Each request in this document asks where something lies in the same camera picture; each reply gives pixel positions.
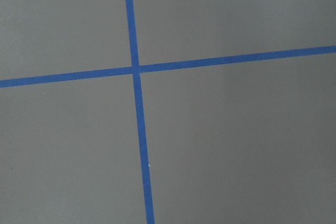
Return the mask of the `brown paper table cover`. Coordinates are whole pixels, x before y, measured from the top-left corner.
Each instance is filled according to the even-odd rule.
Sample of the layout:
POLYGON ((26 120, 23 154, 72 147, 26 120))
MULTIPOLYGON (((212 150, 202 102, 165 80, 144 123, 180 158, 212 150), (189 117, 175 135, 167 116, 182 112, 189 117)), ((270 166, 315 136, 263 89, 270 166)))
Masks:
POLYGON ((1 223, 335 223, 335 0, 1 0, 1 223))

